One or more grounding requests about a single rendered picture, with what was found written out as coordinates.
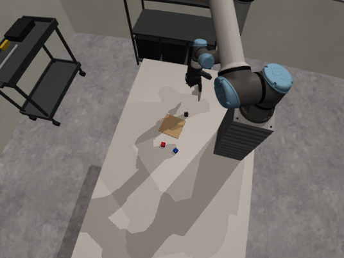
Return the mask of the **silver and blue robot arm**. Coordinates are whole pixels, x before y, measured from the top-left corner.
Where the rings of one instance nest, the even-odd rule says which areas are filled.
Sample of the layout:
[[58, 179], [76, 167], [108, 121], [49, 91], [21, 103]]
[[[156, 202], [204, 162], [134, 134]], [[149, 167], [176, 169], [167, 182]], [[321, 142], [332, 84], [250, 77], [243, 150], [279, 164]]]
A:
[[245, 119], [261, 124], [272, 117], [275, 106], [292, 87], [293, 79], [279, 64], [267, 64], [262, 71], [251, 72], [245, 62], [241, 34], [253, 1], [204, 0], [210, 7], [218, 49], [208, 51], [207, 41], [196, 39], [191, 66], [210, 69], [220, 64], [214, 90], [221, 106], [239, 108]]

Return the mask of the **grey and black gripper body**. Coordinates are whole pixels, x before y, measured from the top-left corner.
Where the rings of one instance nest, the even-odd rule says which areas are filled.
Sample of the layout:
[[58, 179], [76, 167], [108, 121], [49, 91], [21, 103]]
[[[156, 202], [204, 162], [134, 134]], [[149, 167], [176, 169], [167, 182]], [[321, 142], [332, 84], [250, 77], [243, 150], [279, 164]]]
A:
[[[191, 65], [187, 66], [187, 73], [185, 74], [185, 80], [188, 84], [188, 86], [195, 86], [198, 85], [198, 82], [202, 80], [202, 77], [197, 74], [199, 71], [201, 71], [203, 68], [195, 69]], [[197, 70], [197, 71], [195, 71]]]

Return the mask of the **tan flat mat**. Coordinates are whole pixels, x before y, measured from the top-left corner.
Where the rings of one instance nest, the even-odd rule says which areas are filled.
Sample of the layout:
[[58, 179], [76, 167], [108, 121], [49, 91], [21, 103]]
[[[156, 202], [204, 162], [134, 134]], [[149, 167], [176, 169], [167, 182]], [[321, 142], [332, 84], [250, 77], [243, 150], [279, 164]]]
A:
[[183, 119], [166, 114], [159, 131], [178, 139], [185, 122]]

